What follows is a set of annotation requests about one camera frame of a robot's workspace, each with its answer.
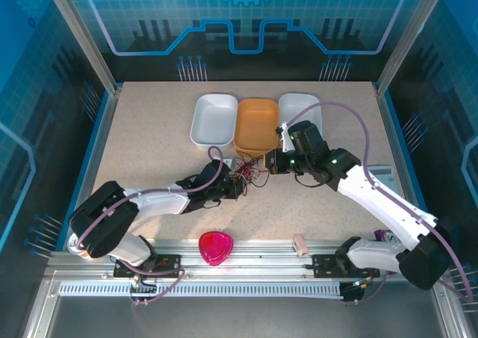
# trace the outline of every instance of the cable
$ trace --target cable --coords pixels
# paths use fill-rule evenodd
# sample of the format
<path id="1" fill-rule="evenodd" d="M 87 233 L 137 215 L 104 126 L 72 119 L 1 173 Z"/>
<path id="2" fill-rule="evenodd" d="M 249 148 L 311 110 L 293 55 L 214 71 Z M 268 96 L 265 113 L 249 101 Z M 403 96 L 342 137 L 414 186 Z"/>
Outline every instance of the cable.
<path id="1" fill-rule="evenodd" d="M 241 174 L 240 172 L 236 172 L 236 175 L 239 175 L 240 178 L 242 179 L 242 181 L 244 183 L 246 183 L 246 185 L 247 185 L 248 180 L 247 180 L 246 176 L 244 176 L 244 174 Z"/>
<path id="2" fill-rule="evenodd" d="M 261 178 L 261 171 L 259 169 L 253 168 L 251 169 L 250 175 L 252 181 L 258 181 Z"/>
<path id="3" fill-rule="evenodd" d="M 443 285 L 445 288 L 448 288 L 450 291 L 455 293 L 458 297 L 465 300 L 466 302 L 469 302 L 469 303 L 473 302 L 473 293 L 471 291 L 470 281 L 468 280 L 468 278 L 465 274 L 462 263 L 460 262 L 458 256 L 456 256 L 455 251 L 451 248 L 450 244 L 446 241 L 446 239 L 443 238 L 443 236 L 433 226 L 431 226 L 428 222 L 426 222 L 425 220 L 422 220 L 420 215 L 418 215 L 416 212 L 414 212 L 408 206 L 404 205 L 404 203 L 402 203 L 401 201 L 397 200 L 395 197 L 393 197 L 392 195 L 390 195 L 389 193 L 384 191 L 384 189 L 381 188 L 379 183 L 376 183 L 375 181 L 373 181 L 373 179 L 370 175 L 370 172 L 368 171 L 368 152 L 370 150 L 370 134 L 369 134 L 367 125 L 365 124 L 365 121 L 363 120 L 363 118 L 360 116 L 360 114 L 355 109 L 353 109 L 351 106 L 349 106 L 347 104 L 340 103 L 338 101 L 323 101 L 321 103 L 316 103 L 316 104 L 310 105 L 306 109 L 302 110 L 299 114 L 297 114 L 293 119 L 291 119 L 287 123 L 287 126 L 290 127 L 304 113 L 308 112 L 310 109 L 313 109 L 315 107 L 319 107 L 321 105 L 334 105 L 334 106 L 337 106 L 337 107 L 345 108 L 349 112 L 351 112 L 358 119 L 358 121 L 360 122 L 360 124 L 361 124 L 361 126 L 364 130 L 364 134 L 365 134 L 364 162 L 363 162 L 362 167 L 363 167 L 364 174 L 365 174 L 365 177 L 367 178 L 368 182 L 379 193 L 383 194 L 386 198 L 388 198 L 389 200 L 394 202 L 398 207 L 402 208 L 410 216 L 412 216 L 415 220 L 417 220 L 417 222 L 419 222 L 420 224 L 425 226 L 425 228 L 429 232 L 431 232 L 438 239 L 438 241 L 440 241 L 440 243 L 443 245 L 443 247 L 445 247 L 448 254 L 450 255 L 450 257 L 451 257 L 453 263 L 455 264 L 456 268 L 458 269 L 458 272 L 460 274 L 460 277 L 462 278 L 463 284 L 465 285 L 466 295 L 461 294 L 456 288 L 454 288 L 451 285 L 443 282 L 442 280 L 438 280 L 438 282 L 441 285 Z"/>
<path id="4" fill-rule="evenodd" d="M 145 287 L 151 287 L 157 289 L 158 287 L 155 284 L 147 284 L 144 280 L 147 279 L 146 276 L 140 276 L 140 282 Z"/>
<path id="5" fill-rule="evenodd" d="M 308 168 L 309 168 L 311 171 L 313 171 L 313 172 L 316 172 L 316 171 L 317 171 L 317 170 L 315 170 L 315 169 L 313 168 L 313 165 L 311 165 L 311 162 L 308 161 L 308 155 L 307 155 L 307 154 L 305 155 L 305 162 L 307 163 L 307 166 L 308 166 Z"/>
<path id="6" fill-rule="evenodd" d="M 311 189 L 314 189 L 314 188 L 316 188 L 316 187 L 321 187 L 321 186 L 323 185 L 323 184 L 305 185 L 305 184 L 303 184 L 303 183 L 301 183 L 301 182 L 299 181 L 299 179 L 297 178 L 297 176 L 298 176 L 297 173 L 295 173 L 295 174 L 294 174 L 294 179 L 296 179 L 296 181 L 297 181 L 299 184 L 301 184 L 303 187 L 309 187 L 309 188 L 311 188 Z"/>
<path id="7" fill-rule="evenodd" d="M 234 157 L 234 159 L 239 159 L 240 161 L 242 161 L 243 163 L 245 163 L 246 161 L 242 158 L 242 157 Z"/>
<path id="8" fill-rule="evenodd" d="M 251 161 L 244 162 L 236 172 L 244 173 L 245 170 L 252 168 L 259 160 L 260 157 L 255 157 Z"/>
<path id="9" fill-rule="evenodd" d="M 239 154 L 243 159 L 244 159 L 244 155 L 247 155 L 248 157 L 250 157 L 251 160 L 254 159 L 251 154 L 247 154 L 247 153 L 244 153 L 244 152 L 242 152 L 242 151 L 238 151 L 238 154 Z"/>
<path id="10" fill-rule="evenodd" d="M 220 175 L 220 173 L 223 169 L 223 158 L 224 158 L 223 153 L 221 152 L 221 150 L 218 147 L 216 147 L 215 145 L 213 145 L 213 146 L 209 147 L 209 149 L 208 149 L 208 155 L 209 155 L 209 158 L 211 160 L 214 160 L 214 158 L 211 155 L 211 150 L 212 149 L 217 150 L 220 160 L 219 160 L 219 167 L 217 168 L 216 173 L 214 174 L 213 178 L 210 181 L 201 185 L 200 187 L 195 187 L 193 189 L 164 189 L 164 188 L 161 188 L 161 189 L 147 189 L 147 190 L 138 191 L 137 193 L 133 193 L 131 195 L 128 195 L 128 196 L 122 198 L 121 200 L 115 202 L 114 204 L 112 204 L 108 209 L 103 211 L 102 214 L 100 216 L 98 216 L 98 218 L 96 218 L 96 220 L 93 221 L 90 226 L 88 226 L 88 228 L 84 231 L 84 233 L 78 238 L 78 241 L 76 242 L 76 248 L 82 250 L 83 248 L 81 247 L 81 243 L 91 233 L 91 231 L 93 231 L 93 229 L 96 226 L 98 226 L 98 224 L 104 218 L 108 217 L 109 213 L 113 212 L 117 207 L 119 207 L 120 205 L 124 204 L 125 202 L 131 200 L 132 198 L 137 198 L 138 196 L 141 196 L 141 195 L 148 195 L 148 194 L 153 194 L 153 193 L 197 193 L 198 191 L 201 191 L 201 190 L 205 189 L 206 187 L 212 185 L 216 181 L 216 179 L 219 177 L 219 175 Z"/>
<path id="11" fill-rule="evenodd" d="M 382 290 L 382 288 L 385 286 L 385 282 L 387 281 L 387 279 L 390 277 L 390 273 L 389 272 L 386 272 L 385 273 L 385 277 L 383 278 L 382 282 L 380 282 L 380 285 L 377 287 L 377 289 L 375 291 L 373 291 L 373 293 L 371 295 L 369 295 L 368 297 L 365 297 L 363 299 L 361 299 L 359 301 L 360 304 L 362 303 L 365 303 L 366 301 L 369 301 L 371 300 L 373 297 L 375 297 L 376 295 L 379 294 L 379 292 Z"/>
<path id="12" fill-rule="evenodd" d="M 179 281 L 184 277 L 184 274 L 185 274 L 185 270 L 184 269 L 171 269 L 169 271 L 162 271 L 162 272 L 147 272 L 147 271 L 143 271 L 143 270 L 140 270 L 138 269 L 137 267 L 134 267 L 132 266 L 130 263 L 126 262 L 126 261 L 123 261 L 123 260 L 119 260 L 123 265 L 125 265 L 128 269 L 130 269 L 131 271 L 139 274 L 139 275 L 145 275 L 145 276 L 149 276 L 149 277 L 160 277 L 160 276 L 164 276 L 164 275 L 169 275 L 171 273 L 177 273 L 179 272 L 179 276 L 178 278 L 176 278 L 176 280 L 174 282 L 172 282 L 170 284 L 169 287 L 167 287 L 163 292 L 161 292 L 159 295 L 156 295 L 155 297 L 153 298 L 150 298 L 150 299 L 144 299 L 143 301 L 136 301 L 135 303 L 138 303 L 138 304 L 144 304 L 144 305 L 147 305 L 149 303 L 152 303 L 154 301 L 157 301 L 158 299 L 160 299 L 161 297 L 165 296 L 169 291 L 171 291 L 178 283 Z"/>
<path id="13" fill-rule="evenodd" d="M 370 283 L 369 284 L 372 284 L 373 283 L 373 269 L 368 269 L 369 273 L 370 273 Z"/>
<path id="14" fill-rule="evenodd" d="M 255 187 L 265 187 L 267 182 L 269 181 L 269 177 L 270 177 L 270 171 L 267 171 L 266 181 L 262 185 L 257 185 L 253 181 L 251 181 L 251 184 L 254 185 Z"/>

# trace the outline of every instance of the perforated metal strip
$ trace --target perforated metal strip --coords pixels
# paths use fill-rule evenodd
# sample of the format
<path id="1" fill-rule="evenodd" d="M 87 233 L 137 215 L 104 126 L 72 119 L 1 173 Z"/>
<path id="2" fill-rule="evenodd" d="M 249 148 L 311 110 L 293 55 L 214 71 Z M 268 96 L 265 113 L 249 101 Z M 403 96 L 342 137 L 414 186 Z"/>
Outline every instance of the perforated metal strip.
<path id="1" fill-rule="evenodd" d="M 158 291 L 133 294 L 154 296 L 163 292 L 170 283 L 156 283 Z M 181 282 L 168 293 L 171 297 L 307 297 L 342 298 L 338 282 L 306 283 L 238 283 L 238 282 Z M 130 296 L 129 282 L 63 282 L 59 295 L 119 297 Z"/>

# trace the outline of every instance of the pink bowl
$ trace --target pink bowl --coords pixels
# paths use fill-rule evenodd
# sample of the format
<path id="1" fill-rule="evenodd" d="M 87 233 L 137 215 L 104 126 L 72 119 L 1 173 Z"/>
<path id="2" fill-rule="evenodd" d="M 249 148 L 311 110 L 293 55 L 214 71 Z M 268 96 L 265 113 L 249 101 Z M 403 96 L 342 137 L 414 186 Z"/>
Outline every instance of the pink bowl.
<path id="1" fill-rule="evenodd" d="M 199 252 L 209 266 L 218 266 L 231 254 L 234 240 L 220 231 L 209 231 L 199 238 Z"/>

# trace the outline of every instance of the orange plastic container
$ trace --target orange plastic container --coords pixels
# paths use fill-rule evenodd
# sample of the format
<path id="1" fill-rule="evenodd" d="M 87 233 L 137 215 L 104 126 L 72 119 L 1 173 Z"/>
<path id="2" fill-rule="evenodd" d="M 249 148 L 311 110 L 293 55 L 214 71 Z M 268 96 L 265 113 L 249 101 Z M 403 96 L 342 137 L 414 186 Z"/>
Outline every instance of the orange plastic container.
<path id="1" fill-rule="evenodd" d="M 234 146 L 258 157 L 277 148 L 279 106 L 270 99 L 248 98 L 239 102 Z"/>

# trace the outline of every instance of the wire bundle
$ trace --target wire bundle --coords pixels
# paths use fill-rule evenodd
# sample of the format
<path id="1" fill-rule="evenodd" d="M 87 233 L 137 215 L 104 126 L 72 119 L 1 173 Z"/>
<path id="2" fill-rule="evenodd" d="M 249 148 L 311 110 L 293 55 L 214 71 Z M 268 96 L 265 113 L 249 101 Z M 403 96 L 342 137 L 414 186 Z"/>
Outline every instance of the wire bundle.
<path id="1" fill-rule="evenodd" d="M 261 157 L 251 157 L 250 160 L 246 160 L 243 156 L 243 153 L 238 151 L 240 157 L 236 157 L 236 160 L 240 160 L 242 165 L 239 165 L 239 168 L 234 171 L 234 173 L 243 181 L 244 185 L 244 196 L 247 195 L 247 185 L 253 185 L 255 187 L 265 187 L 269 181 L 270 171 L 267 169 L 260 169 L 258 163 L 261 160 Z M 260 180 L 262 173 L 267 173 L 266 180 L 263 184 L 257 184 Z"/>

